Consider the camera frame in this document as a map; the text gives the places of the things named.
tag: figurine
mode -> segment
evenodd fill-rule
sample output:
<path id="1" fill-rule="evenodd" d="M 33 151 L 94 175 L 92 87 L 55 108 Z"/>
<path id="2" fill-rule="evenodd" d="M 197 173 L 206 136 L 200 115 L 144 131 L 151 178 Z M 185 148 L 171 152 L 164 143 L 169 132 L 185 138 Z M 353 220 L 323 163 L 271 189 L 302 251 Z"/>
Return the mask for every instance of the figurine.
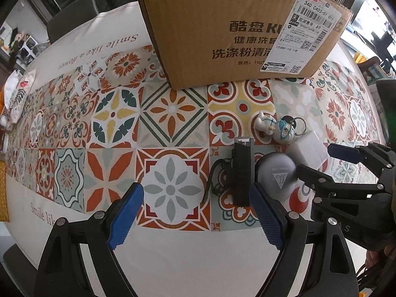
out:
<path id="1" fill-rule="evenodd" d="M 296 134 L 292 125 L 297 119 L 302 120 L 305 124 L 305 130 L 301 134 Z M 271 115 L 264 114 L 263 111 L 260 110 L 259 115 L 254 121 L 254 128 L 272 136 L 275 142 L 281 145 L 288 145 L 293 142 L 295 136 L 300 136 L 305 133 L 306 123 L 300 117 L 292 119 L 291 122 L 286 122 L 285 120 L 277 121 Z"/>

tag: qr code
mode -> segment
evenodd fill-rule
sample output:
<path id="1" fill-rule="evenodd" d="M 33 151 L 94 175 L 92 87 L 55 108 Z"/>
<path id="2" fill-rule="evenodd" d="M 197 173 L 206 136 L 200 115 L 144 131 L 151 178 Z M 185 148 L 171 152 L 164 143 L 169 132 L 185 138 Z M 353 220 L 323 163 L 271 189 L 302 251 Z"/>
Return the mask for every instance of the qr code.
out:
<path id="1" fill-rule="evenodd" d="M 311 45 L 312 45 L 312 42 L 309 42 L 309 41 L 305 40 L 304 43 L 301 46 L 301 49 L 308 50 Z"/>
<path id="2" fill-rule="evenodd" d="M 300 70 L 301 66 L 293 66 L 293 68 L 289 71 L 291 74 L 296 74 Z"/>

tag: blue gripper pad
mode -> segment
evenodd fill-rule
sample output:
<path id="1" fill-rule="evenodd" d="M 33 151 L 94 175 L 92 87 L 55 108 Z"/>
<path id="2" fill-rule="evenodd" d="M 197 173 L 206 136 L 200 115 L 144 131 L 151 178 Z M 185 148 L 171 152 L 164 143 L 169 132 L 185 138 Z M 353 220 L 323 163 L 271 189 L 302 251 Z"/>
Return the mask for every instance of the blue gripper pad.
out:
<path id="1" fill-rule="evenodd" d="M 107 240 L 109 247 L 114 250 L 118 245 L 124 243 L 129 230 L 135 221 L 137 212 L 143 203 L 144 191 L 139 183 L 135 183 L 136 188 L 131 193 L 130 197 L 125 201 L 121 207 L 120 212 L 114 218 L 111 224 L 110 236 Z"/>
<path id="2" fill-rule="evenodd" d="M 363 155 L 357 148 L 348 147 L 340 144 L 331 143 L 327 147 L 327 153 L 331 157 L 347 161 L 353 164 L 358 164 L 363 160 Z"/>
<path id="3" fill-rule="evenodd" d="M 278 220 L 263 194 L 254 184 L 249 189 L 249 200 L 268 242 L 273 244 L 278 250 L 281 250 L 284 245 L 282 223 Z"/>

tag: key ring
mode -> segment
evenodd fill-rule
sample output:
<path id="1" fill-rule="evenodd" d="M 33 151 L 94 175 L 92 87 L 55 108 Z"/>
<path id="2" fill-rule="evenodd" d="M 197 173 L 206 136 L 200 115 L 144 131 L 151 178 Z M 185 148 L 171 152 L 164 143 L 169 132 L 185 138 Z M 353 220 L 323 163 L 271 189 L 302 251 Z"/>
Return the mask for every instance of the key ring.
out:
<path id="1" fill-rule="evenodd" d="M 296 125 L 297 125 L 297 122 L 296 122 L 296 120 L 302 120 L 302 121 L 304 122 L 304 126 L 305 126 L 305 128 L 304 128 L 304 130 L 302 131 L 302 133 L 299 133 L 299 134 L 295 133 L 294 135 L 295 135 L 295 136 L 301 136 L 301 135 L 304 135 L 304 134 L 305 134 L 305 132 L 306 132 L 306 122 L 305 122 L 305 120 L 304 120 L 303 118 L 301 118 L 301 117 L 295 117 L 295 118 L 293 118 L 293 119 L 290 121 L 290 124 L 292 125 L 292 124 L 293 124 L 293 122 L 295 122 L 295 123 L 296 123 Z"/>

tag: gray oval device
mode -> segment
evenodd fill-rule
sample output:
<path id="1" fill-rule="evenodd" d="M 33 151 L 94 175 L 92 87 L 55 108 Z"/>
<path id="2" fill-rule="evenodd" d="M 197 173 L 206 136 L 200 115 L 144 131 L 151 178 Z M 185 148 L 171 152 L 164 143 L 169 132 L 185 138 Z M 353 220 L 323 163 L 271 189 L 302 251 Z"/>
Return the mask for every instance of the gray oval device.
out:
<path id="1" fill-rule="evenodd" d="M 256 163 L 255 181 L 261 183 L 271 198 L 283 203 L 296 188 L 296 165 L 286 154 L 266 154 Z"/>

